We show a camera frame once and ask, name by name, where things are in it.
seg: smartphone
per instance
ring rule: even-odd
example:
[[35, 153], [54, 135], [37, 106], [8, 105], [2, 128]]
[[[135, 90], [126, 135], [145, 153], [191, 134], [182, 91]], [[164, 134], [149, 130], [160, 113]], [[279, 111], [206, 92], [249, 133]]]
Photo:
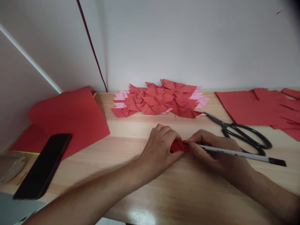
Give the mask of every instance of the smartphone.
[[39, 199], [46, 193], [71, 137], [55, 134], [49, 138], [13, 199]]

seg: scissor blade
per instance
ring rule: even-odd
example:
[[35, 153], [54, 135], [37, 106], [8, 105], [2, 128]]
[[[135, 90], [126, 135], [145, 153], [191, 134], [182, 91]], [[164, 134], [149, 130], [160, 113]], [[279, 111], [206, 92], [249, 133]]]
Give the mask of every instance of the scissor blade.
[[221, 126], [224, 126], [225, 123], [222, 121], [222, 120], [219, 120], [217, 117], [213, 116], [212, 114], [209, 114], [207, 112], [204, 112], [208, 118], [210, 118], [212, 121], [214, 121], [215, 123], [221, 125]]

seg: finger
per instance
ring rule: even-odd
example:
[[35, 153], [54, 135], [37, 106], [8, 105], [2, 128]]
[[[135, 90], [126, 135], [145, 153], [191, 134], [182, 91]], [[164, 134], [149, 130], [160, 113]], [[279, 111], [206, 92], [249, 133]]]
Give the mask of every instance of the finger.
[[153, 134], [155, 132], [155, 128], [152, 128], [150, 135]]
[[170, 131], [170, 130], [172, 130], [172, 128], [170, 127], [170, 126], [165, 126], [164, 128], [162, 128], [161, 130], [160, 130], [160, 133], [162, 134], [162, 135], [164, 135], [164, 134], [166, 134], [168, 131]]
[[207, 144], [211, 144], [214, 142], [214, 140], [217, 138], [216, 135], [213, 133], [210, 133], [206, 130], [198, 130], [196, 133], [194, 133], [187, 142], [206, 142]]
[[176, 151], [170, 155], [171, 163], [178, 161], [183, 155], [185, 154], [184, 151]]
[[235, 140], [227, 137], [218, 137], [206, 130], [199, 130], [191, 136], [187, 142], [202, 143], [209, 146], [240, 151], [240, 147]]
[[199, 145], [197, 145], [194, 142], [189, 142], [189, 146], [193, 154], [202, 162], [206, 164], [211, 164], [215, 162], [216, 160], [208, 154], [203, 148], [201, 148]]
[[168, 142], [170, 142], [171, 144], [173, 143], [173, 141], [181, 141], [181, 136], [179, 135], [179, 133], [177, 133], [175, 130], [170, 130], [168, 131], [165, 135], [166, 140]]
[[155, 127], [155, 131], [156, 132], [159, 132], [161, 129], [163, 129], [165, 126], [164, 125], [162, 125], [162, 124], [158, 124], [156, 127]]

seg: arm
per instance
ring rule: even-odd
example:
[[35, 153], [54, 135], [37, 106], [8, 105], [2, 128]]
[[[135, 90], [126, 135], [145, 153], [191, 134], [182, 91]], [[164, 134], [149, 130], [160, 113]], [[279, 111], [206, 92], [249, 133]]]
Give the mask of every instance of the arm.
[[153, 128], [138, 160], [98, 177], [61, 196], [32, 215], [28, 224], [96, 224], [120, 199], [157, 178], [183, 152], [170, 153], [177, 132], [161, 124]]
[[190, 139], [190, 148], [201, 163], [221, 175], [225, 180], [276, 214], [288, 223], [297, 223], [300, 197], [275, 184], [265, 175], [255, 171], [242, 157], [222, 153], [207, 153], [195, 143], [241, 151], [235, 140], [218, 137], [208, 131], [199, 130]]

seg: hand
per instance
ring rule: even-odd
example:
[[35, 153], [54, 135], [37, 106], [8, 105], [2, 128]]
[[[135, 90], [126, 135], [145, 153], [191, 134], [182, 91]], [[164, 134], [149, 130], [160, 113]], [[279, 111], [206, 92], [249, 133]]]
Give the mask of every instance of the hand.
[[218, 152], [208, 151], [208, 153], [199, 145], [195, 144], [198, 143], [241, 152], [241, 148], [237, 142], [231, 138], [218, 137], [208, 131], [199, 130], [193, 134], [187, 142], [189, 142], [192, 152], [201, 163], [211, 168], [214, 172], [240, 190], [247, 188], [251, 179], [257, 174], [245, 158]]
[[158, 124], [152, 129], [149, 140], [137, 160], [144, 169], [147, 181], [154, 180], [184, 154], [182, 151], [170, 153], [174, 140], [181, 141], [180, 135], [169, 126]]

